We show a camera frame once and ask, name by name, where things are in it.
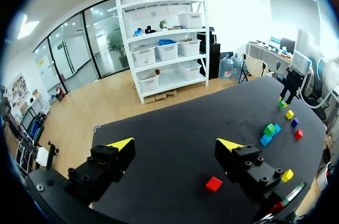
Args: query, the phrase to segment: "yellow cube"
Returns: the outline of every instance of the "yellow cube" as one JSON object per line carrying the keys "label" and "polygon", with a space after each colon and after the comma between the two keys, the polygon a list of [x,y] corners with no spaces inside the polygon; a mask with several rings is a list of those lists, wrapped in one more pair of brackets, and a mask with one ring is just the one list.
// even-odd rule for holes
{"label": "yellow cube", "polygon": [[289,110],[287,113],[286,113],[286,117],[288,120],[291,120],[294,116],[294,113],[292,110]]}
{"label": "yellow cube", "polygon": [[282,175],[281,179],[286,183],[291,180],[293,176],[294,173],[292,172],[292,170],[289,169]]}

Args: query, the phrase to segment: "wooden floor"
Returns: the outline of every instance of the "wooden floor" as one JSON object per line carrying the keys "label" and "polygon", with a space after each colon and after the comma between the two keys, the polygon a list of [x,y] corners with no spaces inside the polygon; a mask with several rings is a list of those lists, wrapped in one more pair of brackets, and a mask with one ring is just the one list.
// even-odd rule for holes
{"label": "wooden floor", "polygon": [[[182,87],[175,97],[142,105],[127,70],[86,85],[53,104],[39,143],[49,149],[47,142],[51,141],[60,149],[53,167],[67,177],[67,168],[79,166],[90,155],[95,125],[192,100],[236,84],[234,80],[213,79],[208,87],[204,83]],[[298,209],[299,214],[306,213],[317,197],[311,189]]]}

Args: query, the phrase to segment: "potted plant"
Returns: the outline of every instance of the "potted plant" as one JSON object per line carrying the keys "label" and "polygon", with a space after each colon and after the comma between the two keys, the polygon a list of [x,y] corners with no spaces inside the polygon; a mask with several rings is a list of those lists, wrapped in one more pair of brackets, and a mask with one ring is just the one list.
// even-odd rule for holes
{"label": "potted plant", "polygon": [[123,42],[120,28],[114,29],[112,32],[110,32],[107,35],[106,40],[109,50],[119,52],[120,54],[119,61],[121,63],[121,66],[124,68],[128,67],[127,56],[123,53]]}

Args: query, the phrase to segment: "black table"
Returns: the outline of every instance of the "black table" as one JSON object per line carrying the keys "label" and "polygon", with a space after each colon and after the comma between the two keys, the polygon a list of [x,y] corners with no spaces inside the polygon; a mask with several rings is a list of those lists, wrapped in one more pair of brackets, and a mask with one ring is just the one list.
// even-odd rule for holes
{"label": "black table", "polygon": [[[136,156],[121,181],[112,183],[93,209],[128,223],[251,223],[259,204],[229,181],[214,157],[215,141],[223,138],[255,145],[271,166],[292,169],[306,183],[277,216],[285,217],[311,186],[322,156],[325,127],[296,98],[279,110],[281,91],[278,81],[265,76],[101,126],[94,133],[93,146],[134,137]],[[285,117],[289,109],[304,132],[299,141]],[[281,132],[262,147],[259,139],[269,123],[278,123]],[[223,184],[217,192],[207,193],[204,185],[212,176]]]}

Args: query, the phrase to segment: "blue cube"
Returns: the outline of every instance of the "blue cube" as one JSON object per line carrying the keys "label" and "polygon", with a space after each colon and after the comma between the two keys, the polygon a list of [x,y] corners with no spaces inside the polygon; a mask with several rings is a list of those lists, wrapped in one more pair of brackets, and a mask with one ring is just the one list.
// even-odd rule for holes
{"label": "blue cube", "polygon": [[281,128],[280,128],[279,125],[276,124],[276,125],[274,125],[274,127],[275,127],[275,131],[272,134],[273,137],[275,137],[279,133],[279,131],[281,131]]}
{"label": "blue cube", "polygon": [[260,143],[263,146],[266,146],[270,141],[272,140],[272,136],[267,136],[267,135],[263,135],[262,138],[260,139]]}
{"label": "blue cube", "polygon": [[293,128],[295,128],[298,124],[299,124],[298,118],[294,118],[293,121],[291,122]]}

